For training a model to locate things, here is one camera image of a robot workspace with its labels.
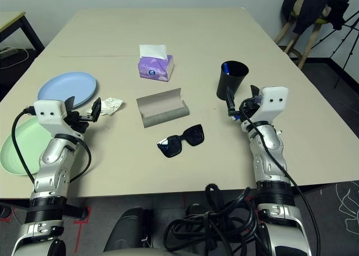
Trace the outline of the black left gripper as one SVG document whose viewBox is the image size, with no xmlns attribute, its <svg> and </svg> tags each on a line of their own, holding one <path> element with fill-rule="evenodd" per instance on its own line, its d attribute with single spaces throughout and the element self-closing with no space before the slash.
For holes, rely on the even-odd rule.
<svg viewBox="0 0 359 256">
<path fill-rule="evenodd" d="M 67 116 L 64 118 L 64 121 L 76 132 L 85 133 L 89 122 L 96 122 L 100 116 L 102 101 L 101 98 L 97 98 L 92 107 L 90 115 L 80 115 L 78 111 L 71 111 L 73 109 L 75 97 L 71 96 L 64 101 Z"/>
</svg>

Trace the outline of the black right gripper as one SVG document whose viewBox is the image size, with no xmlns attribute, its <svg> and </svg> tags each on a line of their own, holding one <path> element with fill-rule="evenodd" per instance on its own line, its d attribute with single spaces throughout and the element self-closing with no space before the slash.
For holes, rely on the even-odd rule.
<svg viewBox="0 0 359 256">
<path fill-rule="evenodd" d="M 233 91 L 227 86 L 226 104 L 228 115 L 232 116 L 234 121 L 244 122 L 247 118 L 251 118 L 260 107 L 261 98 L 260 89 L 255 85 L 250 85 L 252 97 L 244 99 L 238 109 L 235 108 Z"/>
</svg>

